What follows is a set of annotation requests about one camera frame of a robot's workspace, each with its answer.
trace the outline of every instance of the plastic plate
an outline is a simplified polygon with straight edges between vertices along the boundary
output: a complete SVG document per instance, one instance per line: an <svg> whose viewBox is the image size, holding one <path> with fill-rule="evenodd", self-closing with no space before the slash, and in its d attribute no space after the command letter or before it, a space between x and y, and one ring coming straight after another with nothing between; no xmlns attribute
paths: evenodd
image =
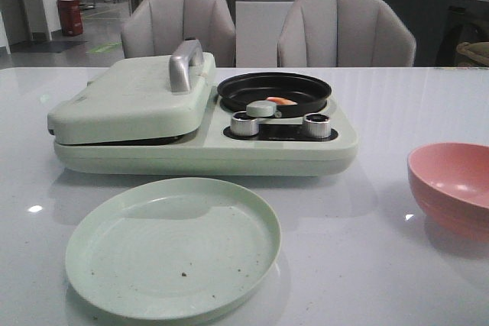
<svg viewBox="0 0 489 326"><path fill-rule="evenodd" d="M113 314L206 321L244 302L279 248L277 216L252 191L167 179L87 215L68 243L66 273L85 300Z"/></svg>

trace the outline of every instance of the chair backrest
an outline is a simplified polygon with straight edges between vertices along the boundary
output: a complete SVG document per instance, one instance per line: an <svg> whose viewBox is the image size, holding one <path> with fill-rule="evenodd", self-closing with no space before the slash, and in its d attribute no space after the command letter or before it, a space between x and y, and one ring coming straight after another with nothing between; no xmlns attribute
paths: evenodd
<svg viewBox="0 0 489 326"><path fill-rule="evenodd" d="M412 66L416 40L382 0L296 0L279 66Z"/></svg>
<svg viewBox="0 0 489 326"><path fill-rule="evenodd" d="M189 37L216 66L234 66L236 30L226 0L143 0L121 33L126 58L171 55Z"/></svg>

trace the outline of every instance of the red trash can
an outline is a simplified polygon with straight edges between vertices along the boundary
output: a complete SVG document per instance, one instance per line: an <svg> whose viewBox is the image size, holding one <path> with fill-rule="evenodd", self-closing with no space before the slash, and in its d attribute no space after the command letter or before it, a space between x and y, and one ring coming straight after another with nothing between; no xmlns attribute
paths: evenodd
<svg viewBox="0 0 489 326"><path fill-rule="evenodd" d="M79 11L79 0L58 0L61 31L64 36L76 36L83 33L82 15Z"/></svg>

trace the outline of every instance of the pink bowl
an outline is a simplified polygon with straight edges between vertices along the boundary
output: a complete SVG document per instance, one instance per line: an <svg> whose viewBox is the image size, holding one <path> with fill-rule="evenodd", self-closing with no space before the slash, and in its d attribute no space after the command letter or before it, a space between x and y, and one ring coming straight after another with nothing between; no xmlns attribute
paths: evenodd
<svg viewBox="0 0 489 326"><path fill-rule="evenodd" d="M411 191L441 226L489 242L489 147L438 143L416 148L407 160Z"/></svg>

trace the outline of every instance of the frying pan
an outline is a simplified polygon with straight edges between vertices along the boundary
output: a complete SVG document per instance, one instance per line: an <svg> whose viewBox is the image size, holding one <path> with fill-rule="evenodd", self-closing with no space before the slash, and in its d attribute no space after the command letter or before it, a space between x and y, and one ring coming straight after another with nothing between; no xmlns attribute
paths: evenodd
<svg viewBox="0 0 489 326"><path fill-rule="evenodd" d="M231 111L245 111L246 105L268 97L286 98L296 105L278 105L282 118L296 118L322 110L331 87L311 76L294 73L262 72L233 76L217 88L222 104Z"/></svg>

